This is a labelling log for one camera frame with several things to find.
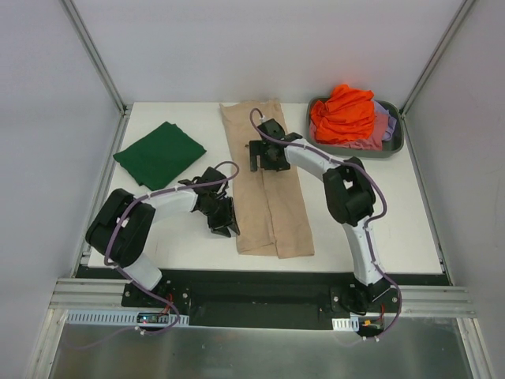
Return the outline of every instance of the clothes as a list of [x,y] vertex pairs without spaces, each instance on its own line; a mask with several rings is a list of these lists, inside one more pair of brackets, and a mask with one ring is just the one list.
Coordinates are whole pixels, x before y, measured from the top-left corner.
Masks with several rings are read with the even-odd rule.
[[251,126],[249,113],[259,108],[286,130],[278,100],[249,101],[231,107],[220,105],[226,138],[240,174],[233,180],[235,215],[240,235],[237,250],[250,255],[279,258],[314,255],[314,244],[296,167],[288,171],[249,170],[249,141],[260,136]]
[[180,130],[164,122],[147,136],[122,152],[114,154],[139,186],[160,190],[205,153],[203,146]]
[[378,113],[387,114],[387,116],[389,118],[389,120],[387,121],[386,131],[384,132],[384,135],[382,136],[382,141],[390,141],[391,138],[393,137],[393,133],[395,132],[396,118],[392,117],[389,114],[389,111],[386,108],[384,108],[382,105],[377,103],[375,100],[373,100],[373,105],[375,107],[376,114],[378,114]]
[[[388,116],[386,114],[376,114],[376,120],[374,122],[374,128],[372,135],[369,138],[360,138],[352,142],[346,142],[345,144],[333,144],[332,146],[341,148],[356,148],[358,150],[382,150],[382,136],[387,129]],[[310,136],[315,138],[316,126],[313,122],[310,123],[309,127]]]
[[321,144],[345,144],[372,135],[375,114],[372,91],[361,91],[342,84],[331,98],[316,102],[310,117],[316,125],[315,140]]

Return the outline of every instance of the wire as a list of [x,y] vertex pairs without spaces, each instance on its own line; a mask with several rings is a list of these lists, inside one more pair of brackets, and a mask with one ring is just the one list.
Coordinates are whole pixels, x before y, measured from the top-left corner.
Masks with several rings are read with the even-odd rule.
[[341,160],[337,160],[337,159],[335,159],[335,158],[327,155],[326,153],[321,152],[318,148],[315,148],[315,147],[311,146],[310,144],[298,144],[296,142],[281,141],[281,140],[278,140],[276,138],[270,137],[266,133],[263,133],[256,126],[256,123],[254,122],[254,118],[253,118],[254,112],[257,112],[260,115],[260,118],[262,120],[264,119],[264,116],[263,116],[263,113],[261,113],[261,111],[258,108],[253,108],[251,110],[251,113],[249,114],[249,121],[251,122],[252,127],[256,130],[256,132],[258,132],[261,135],[261,137],[263,137],[266,140],[269,140],[270,142],[274,142],[276,144],[283,144],[285,146],[294,146],[294,147],[297,147],[297,148],[303,148],[303,149],[309,150],[311,152],[316,153],[318,156],[320,156],[322,158],[325,158],[330,163],[336,163],[336,164],[339,164],[339,165],[342,165],[342,166],[352,167],[352,168],[358,170],[363,176],[365,176],[365,178],[370,182],[370,185],[372,185],[373,189],[376,191],[377,195],[379,196],[380,202],[382,203],[382,212],[379,213],[376,216],[370,217],[368,220],[365,221],[365,224],[364,224],[365,235],[366,235],[366,240],[367,240],[367,243],[368,243],[368,247],[370,249],[370,255],[372,256],[372,264],[376,268],[377,272],[385,280],[387,280],[387,282],[389,282],[396,289],[396,291],[398,292],[398,311],[396,312],[395,318],[393,318],[393,321],[387,326],[387,328],[384,329],[384,331],[382,333],[380,333],[381,335],[383,335],[394,324],[396,324],[396,322],[398,321],[398,319],[400,317],[400,313],[402,312],[402,291],[400,290],[400,286],[388,274],[386,274],[386,272],[384,272],[384,270],[377,264],[376,254],[375,254],[375,252],[373,250],[372,236],[370,235],[369,228],[368,228],[369,224],[372,221],[381,219],[381,218],[383,218],[386,215],[386,213],[387,213],[386,197],[384,196],[384,194],[380,190],[380,188],[377,185],[377,183],[375,183],[375,181],[372,179],[372,177],[370,175],[368,175],[368,173],[360,165],[355,164],[355,163],[351,163],[351,162],[344,162],[344,161],[341,161]]
[[[172,294],[168,294],[168,296],[166,297],[166,300],[168,300],[169,302],[174,302],[174,296],[172,296]],[[170,307],[166,306],[165,309],[162,310],[159,315],[160,316],[165,316],[169,312],[170,312]]]
[[384,303],[380,305],[380,317],[379,320],[384,324],[384,314],[386,313],[386,307],[384,306]]
[[[137,287],[139,290],[141,290],[142,292],[144,292],[146,295],[149,295],[152,298],[155,298],[156,300],[165,303],[166,304],[165,308],[169,308],[169,309],[171,308],[175,312],[175,315],[176,315],[175,320],[171,324],[168,324],[167,326],[165,326],[164,328],[162,328],[160,330],[157,330],[155,332],[150,332],[150,331],[143,330],[141,332],[141,334],[146,334],[148,336],[156,336],[158,334],[162,334],[162,333],[168,331],[169,329],[173,328],[181,320],[181,315],[179,314],[179,310],[177,309],[177,307],[171,301],[169,301],[166,298],[162,298],[161,296],[158,296],[158,295],[152,293],[151,291],[149,291],[147,288],[145,288],[144,286],[142,286],[142,284],[138,283],[134,278],[132,278],[130,275],[128,275],[128,273],[125,270],[123,270],[121,267],[117,266],[115,262],[113,262],[113,261],[110,260],[110,252],[112,250],[112,246],[114,245],[114,242],[115,242],[116,238],[118,237],[118,234],[119,234],[119,231],[121,230],[122,224],[126,220],[126,218],[128,217],[128,214],[135,207],[135,205],[139,204],[141,201],[150,199],[151,197],[162,196],[162,195],[166,195],[168,193],[173,193],[173,192],[176,192],[176,191],[179,191],[179,190],[192,190],[192,189],[195,189],[195,188],[216,186],[218,184],[228,183],[230,180],[235,179],[237,177],[238,173],[240,172],[240,167],[235,162],[230,161],[230,160],[226,160],[226,161],[223,161],[223,162],[219,163],[217,166],[215,166],[215,168],[217,169],[218,167],[221,167],[223,164],[230,164],[230,165],[232,165],[232,166],[235,167],[235,172],[231,176],[229,176],[228,178],[216,180],[214,182],[205,182],[205,183],[200,183],[200,184],[191,184],[191,185],[187,185],[187,186],[179,186],[179,187],[171,187],[171,188],[160,189],[158,191],[155,191],[155,192],[152,192],[152,193],[149,193],[149,194],[145,194],[145,195],[142,195],[140,197],[135,198],[128,205],[128,207],[126,207],[125,211],[123,212],[123,214],[119,218],[119,220],[118,220],[118,222],[116,224],[116,227],[114,228],[114,231],[112,232],[112,235],[110,236],[110,240],[109,240],[109,243],[107,244],[107,248],[106,248],[106,251],[105,251],[105,254],[104,254],[103,263],[106,266],[114,266],[114,268],[116,268],[116,270],[118,270],[127,280],[131,280],[132,284],[135,287]],[[108,341],[112,337],[114,337],[114,336],[116,336],[116,335],[118,335],[118,334],[120,334],[122,332],[125,332],[127,330],[137,329],[137,328],[138,328],[137,326],[128,326],[128,327],[125,327],[125,328],[121,328],[121,329],[116,330],[115,332],[111,333],[110,335],[105,336],[101,340],[95,341],[93,343],[90,343],[90,344],[84,345],[84,346],[75,346],[75,345],[72,345],[71,343],[69,343],[66,340],[66,338],[64,336],[62,338],[62,342],[67,347],[70,347],[70,348],[72,348],[74,350],[83,351],[83,350],[87,350],[87,349],[89,349],[91,347],[100,345],[101,343]]]

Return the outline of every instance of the beige pants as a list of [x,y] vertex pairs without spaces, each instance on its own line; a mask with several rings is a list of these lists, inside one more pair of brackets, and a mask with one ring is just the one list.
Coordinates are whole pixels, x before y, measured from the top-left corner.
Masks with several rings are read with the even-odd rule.
[[[249,113],[257,107],[267,119],[274,118],[287,132],[279,101],[251,101],[220,107],[231,157],[241,168],[233,182],[235,212],[241,231],[237,236],[238,252],[279,258],[314,255],[296,167],[280,172],[249,170],[249,141],[260,139],[251,126]],[[255,120],[259,125],[257,114]]]

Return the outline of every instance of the orange shirt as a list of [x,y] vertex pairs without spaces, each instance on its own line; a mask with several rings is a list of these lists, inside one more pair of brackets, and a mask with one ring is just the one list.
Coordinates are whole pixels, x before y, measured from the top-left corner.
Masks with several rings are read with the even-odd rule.
[[372,91],[349,88],[347,84],[335,87],[326,103],[318,101],[310,110],[316,141],[345,144],[369,138],[376,117],[372,98]]

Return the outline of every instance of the green cloth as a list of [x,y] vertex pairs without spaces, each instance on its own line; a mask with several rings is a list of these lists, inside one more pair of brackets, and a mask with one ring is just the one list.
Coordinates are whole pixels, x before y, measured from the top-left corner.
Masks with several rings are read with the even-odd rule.
[[200,158],[206,150],[177,125],[164,122],[126,150],[114,154],[140,186],[160,190]]

